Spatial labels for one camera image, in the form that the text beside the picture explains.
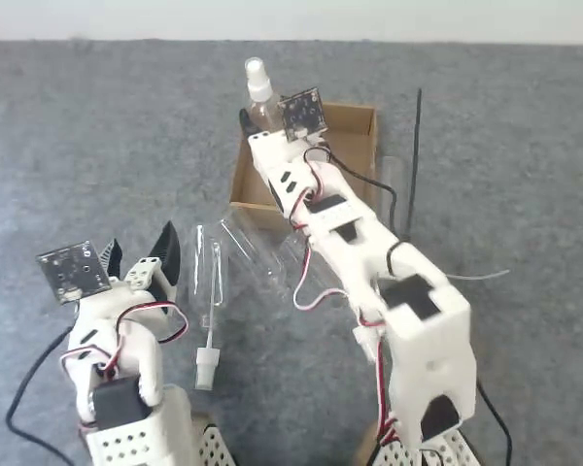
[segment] cardboard box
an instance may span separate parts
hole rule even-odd
[[[328,131],[324,134],[332,152],[350,169],[376,178],[378,127],[376,109],[358,105],[324,103]],[[376,188],[343,172],[357,196],[376,209]],[[253,167],[251,148],[242,139],[229,202],[245,211],[260,228],[281,230],[290,225],[276,207],[272,194]]]

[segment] gray carpet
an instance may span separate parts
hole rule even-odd
[[[118,237],[129,267],[168,218],[185,246],[192,225],[219,216],[254,54],[282,92],[318,85],[325,100],[375,104],[382,154],[410,153],[424,88],[415,243],[451,273],[512,270],[460,284],[480,375],[514,464],[583,465],[583,48],[158,41],[0,43],[0,464],[58,464],[2,423],[71,318],[34,255]],[[247,290],[224,316],[216,390],[191,390],[194,408],[245,466],[349,463],[376,412],[352,323],[328,308],[267,309]],[[168,381],[191,388],[203,338],[166,348]],[[17,421],[86,464],[56,359]],[[502,463],[481,404],[464,432]]]

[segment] plastic bottle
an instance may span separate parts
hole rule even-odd
[[[256,56],[245,63],[251,102],[247,107],[249,118],[262,131],[271,133],[283,129],[283,117],[277,105],[281,96],[272,90],[263,60]]]

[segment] white robotic arm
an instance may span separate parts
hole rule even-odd
[[[160,344],[188,329],[174,304],[180,266],[175,229],[169,222],[123,281],[119,245],[108,248],[101,261],[89,242],[38,258],[56,297],[78,301],[61,363],[76,388],[93,464],[200,466],[188,397],[164,385],[162,376]],[[184,325],[168,337],[171,311]]]
[[[289,142],[284,131],[261,132],[248,141],[283,217],[340,279],[360,323],[355,336],[370,360],[386,338],[399,439],[421,449],[460,426],[475,407],[468,302],[431,261],[380,223],[328,163],[319,135]],[[312,159],[315,154],[326,160]]]

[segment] black wire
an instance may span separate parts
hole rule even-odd
[[[345,163],[343,163],[341,160],[339,160],[334,155],[334,153],[332,153],[330,150],[328,150],[327,148],[325,148],[323,146],[314,146],[314,147],[310,148],[309,150],[323,150],[328,155],[328,160],[332,160],[336,165],[339,166],[339,168],[341,168],[345,172],[348,172],[354,178],[357,178],[357,179],[361,180],[362,182],[372,184],[372,185],[377,186],[381,189],[384,189],[385,191],[388,191],[391,194],[391,198],[392,198],[391,205],[389,207],[389,228],[391,229],[391,231],[393,232],[394,235],[398,236],[397,232],[395,230],[395,206],[397,205],[397,193],[395,192],[395,190],[392,187],[390,187],[388,184],[380,183],[380,182],[377,182],[376,180],[372,180],[368,177],[364,177],[363,175],[352,170],[351,168],[348,168]]]
[[[412,148],[412,175],[410,180],[410,197],[408,199],[408,217],[406,227],[403,232],[403,239],[410,241],[410,230],[412,227],[412,215],[415,209],[415,194],[417,193],[417,172],[419,170],[419,132],[421,131],[421,99],[422,90],[417,90],[417,116],[415,117],[415,136]]]
[[[509,433],[509,428],[501,418],[500,414],[495,408],[495,405],[493,405],[493,403],[490,401],[490,398],[484,389],[484,385],[482,385],[482,381],[480,381],[479,378],[477,379],[477,390],[479,391],[479,394],[482,395],[482,398],[484,399],[484,402],[486,402],[488,409],[493,414],[499,427],[505,434],[505,440],[507,441],[507,449],[505,451],[505,466],[510,466],[510,464],[512,464],[512,436]]]
[[[50,345],[41,353],[37,360],[32,364],[32,367],[28,370],[23,380],[19,384],[16,396],[13,398],[13,402],[11,403],[11,406],[9,407],[9,410],[7,411],[7,415],[5,417],[7,427],[11,432],[20,436],[22,439],[27,440],[28,442],[32,442],[33,444],[36,444],[39,447],[46,449],[50,453],[53,453],[68,466],[75,466],[75,463],[65,453],[63,453],[56,447],[53,447],[46,441],[41,440],[40,438],[35,437],[34,435],[29,434],[28,432],[25,432],[16,427],[13,424],[13,416],[16,413],[17,407],[19,406],[19,402],[21,401],[21,397],[23,396],[24,391],[26,391],[28,384],[34,377],[37,370],[41,367],[41,365],[48,358],[51,352],[54,351],[62,343],[62,341],[65,339],[67,335],[69,335],[69,332],[71,332],[72,328],[74,328],[73,325],[70,325],[69,327],[65,328],[65,330],[50,343]]]

